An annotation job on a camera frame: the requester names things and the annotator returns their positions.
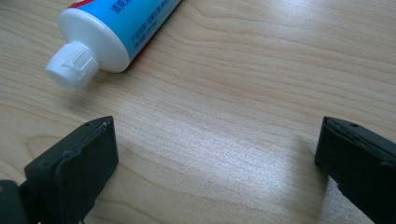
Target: red stripe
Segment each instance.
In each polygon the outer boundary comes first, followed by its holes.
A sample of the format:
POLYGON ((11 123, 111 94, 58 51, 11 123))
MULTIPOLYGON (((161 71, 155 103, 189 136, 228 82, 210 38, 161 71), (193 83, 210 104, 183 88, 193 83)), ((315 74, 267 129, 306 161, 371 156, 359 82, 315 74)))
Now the red stripe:
POLYGON ((84 5, 89 4, 90 2, 93 2, 93 0, 84 0, 84 1, 81 1, 81 2, 77 2, 77 3, 72 4, 70 7, 78 8, 78 7, 82 7, 84 5))

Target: wooden table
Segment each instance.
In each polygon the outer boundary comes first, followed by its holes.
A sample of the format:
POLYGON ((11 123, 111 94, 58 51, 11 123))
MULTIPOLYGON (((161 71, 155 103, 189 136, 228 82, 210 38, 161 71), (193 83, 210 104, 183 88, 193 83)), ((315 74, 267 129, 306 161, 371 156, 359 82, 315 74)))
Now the wooden table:
POLYGON ((0 1, 0 178, 114 116, 86 223, 371 223, 314 164, 322 118, 396 140, 396 3, 184 0, 121 74, 47 78, 72 0, 0 1))

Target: white tube cap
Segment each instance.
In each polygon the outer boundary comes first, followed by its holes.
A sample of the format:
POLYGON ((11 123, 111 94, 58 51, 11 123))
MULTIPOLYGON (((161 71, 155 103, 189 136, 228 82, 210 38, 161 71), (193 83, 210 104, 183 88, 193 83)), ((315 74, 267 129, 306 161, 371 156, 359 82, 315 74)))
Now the white tube cap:
POLYGON ((92 52, 78 42, 64 45, 47 64, 47 75, 58 85, 70 91, 84 87, 99 71, 92 52))

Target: black plastic part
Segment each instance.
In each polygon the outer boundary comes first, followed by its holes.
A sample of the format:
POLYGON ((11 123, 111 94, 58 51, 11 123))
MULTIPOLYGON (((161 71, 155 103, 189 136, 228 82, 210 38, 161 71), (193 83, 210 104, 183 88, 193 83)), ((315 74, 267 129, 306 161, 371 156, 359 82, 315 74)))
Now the black plastic part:
POLYGON ((20 216, 28 222, 6 223, 78 224, 93 208, 118 161, 112 117, 81 125, 25 167, 27 180, 19 186, 18 197, 7 200, 22 202, 25 215, 20 216))
POLYGON ((396 144, 360 125, 324 118, 315 163, 375 223, 396 223, 396 144))
POLYGON ((11 180, 0 180, 0 223, 28 223, 18 185, 11 180))

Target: black clamp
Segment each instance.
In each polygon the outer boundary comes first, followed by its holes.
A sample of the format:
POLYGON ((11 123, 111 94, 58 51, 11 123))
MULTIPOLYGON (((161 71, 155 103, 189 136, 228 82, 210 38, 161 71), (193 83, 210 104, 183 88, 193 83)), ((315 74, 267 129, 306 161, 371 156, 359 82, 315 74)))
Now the black clamp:
POLYGON ((375 223, 396 223, 396 144, 341 119, 324 118, 315 163, 375 223))
POLYGON ((0 181, 0 223, 78 224, 118 162, 113 118, 81 125, 30 162, 19 187, 0 181))

